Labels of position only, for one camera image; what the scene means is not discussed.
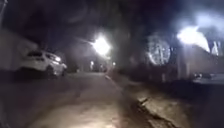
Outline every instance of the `dark sky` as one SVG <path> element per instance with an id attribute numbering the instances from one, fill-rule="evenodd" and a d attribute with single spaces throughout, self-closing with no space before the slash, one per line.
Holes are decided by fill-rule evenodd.
<path id="1" fill-rule="evenodd" d="M 197 8 L 222 9 L 221 0 L 9 0 L 3 25 L 38 44 L 61 47 L 91 40 L 100 30 L 118 47 L 135 47 L 157 30 L 172 31 L 176 20 Z"/>

